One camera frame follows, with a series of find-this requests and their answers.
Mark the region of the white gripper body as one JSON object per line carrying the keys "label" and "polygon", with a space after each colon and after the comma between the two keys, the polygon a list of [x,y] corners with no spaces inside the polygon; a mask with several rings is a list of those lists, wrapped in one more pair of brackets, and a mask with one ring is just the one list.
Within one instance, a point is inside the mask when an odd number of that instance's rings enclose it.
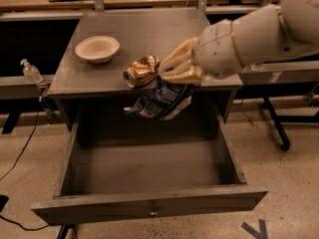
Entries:
{"label": "white gripper body", "polygon": [[193,59],[206,73],[224,79],[242,71],[234,46],[232,22],[222,20],[206,27],[193,46]]}

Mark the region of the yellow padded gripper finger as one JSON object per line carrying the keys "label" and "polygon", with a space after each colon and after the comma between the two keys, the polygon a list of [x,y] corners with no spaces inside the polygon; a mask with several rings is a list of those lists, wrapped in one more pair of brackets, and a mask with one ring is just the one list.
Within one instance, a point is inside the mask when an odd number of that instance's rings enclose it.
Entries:
{"label": "yellow padded gripper finger", "polygon": [[196,37],[183,41],[163,61],[158,72],[162,80],[177,85],[200,85],[203,71],[194,60]]}

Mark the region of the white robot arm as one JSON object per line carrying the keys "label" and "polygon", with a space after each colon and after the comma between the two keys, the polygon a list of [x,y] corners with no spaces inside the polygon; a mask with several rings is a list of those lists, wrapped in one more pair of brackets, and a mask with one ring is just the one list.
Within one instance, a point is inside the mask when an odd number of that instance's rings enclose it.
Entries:
{"label": "white robot arm", "polygon": [[252,64],[319,52],[319,0],[280,0],[233,21],[222,20],[185,40],[159,66],[174,84],[224,79]]}

